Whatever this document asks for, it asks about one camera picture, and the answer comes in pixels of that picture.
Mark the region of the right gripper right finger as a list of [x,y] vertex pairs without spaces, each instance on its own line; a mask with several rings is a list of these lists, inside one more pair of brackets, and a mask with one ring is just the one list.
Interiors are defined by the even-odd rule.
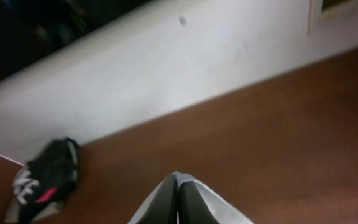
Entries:
[[193,182],[179,187],[179,222],[182,224],[219,224]]

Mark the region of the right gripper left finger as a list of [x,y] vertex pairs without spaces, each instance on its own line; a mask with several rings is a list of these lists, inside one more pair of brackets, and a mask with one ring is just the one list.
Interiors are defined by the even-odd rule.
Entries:
[[167,175],[153,189],[134,214],[136,224],[174,224],[177,222],[177,180]]

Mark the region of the white polo shirt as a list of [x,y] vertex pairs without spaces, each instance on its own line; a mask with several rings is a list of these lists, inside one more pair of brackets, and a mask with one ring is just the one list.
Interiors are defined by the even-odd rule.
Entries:
[[135,224],[253,224],[202,181],[187,173],[167,175],[129,221]]

